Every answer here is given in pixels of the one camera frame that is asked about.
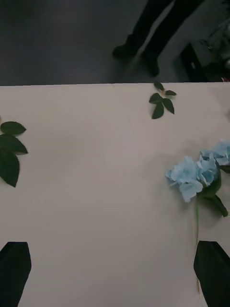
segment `person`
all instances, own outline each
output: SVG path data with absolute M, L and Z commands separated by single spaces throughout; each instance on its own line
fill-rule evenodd
M 138 49 L 144 44 L 151 26 L 162 11 L 173 0 L 149 0 L 141 14 L 133 33 L 127 37 L 126 43 L 113 50 L 117 59 L 134 57 Z M 172 9 L 156 29 L 147 44 L 142 58 L 153 76 L 159 74 L 157 58 L 176 33 L 181 24 L 188 18 L 204 0 L 175 0 Z

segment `white tabletop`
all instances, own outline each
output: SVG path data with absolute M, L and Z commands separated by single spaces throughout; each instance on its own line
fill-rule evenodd
M 165 87 L 178 94 L 175 115 L 158 120 L 151 84 L 0 87 L 2 120 L 27 128 L 17 187 L 0 182 L 0 246 L 27 241 L 32 257 L 21 307 L 206 305 L 195 204 L 164 173 L 230 139 L 230 85 Z M 200 211 L 200 238 L 230 254 L 230 218 Z

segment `gray floor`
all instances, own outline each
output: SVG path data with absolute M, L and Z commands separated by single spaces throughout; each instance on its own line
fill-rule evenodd
M 159 81 L 188 81 L 178 55 L 189 41 L 206 38 L 222 21 L 220 2 L 206 0 L 169 42 L 159 58 Z M 111 56 L 145 3 L 34 0 L 35 13 L 22 20 L 0 4 L 0 85 L 153 82 L 139 56 L 131 62 Z

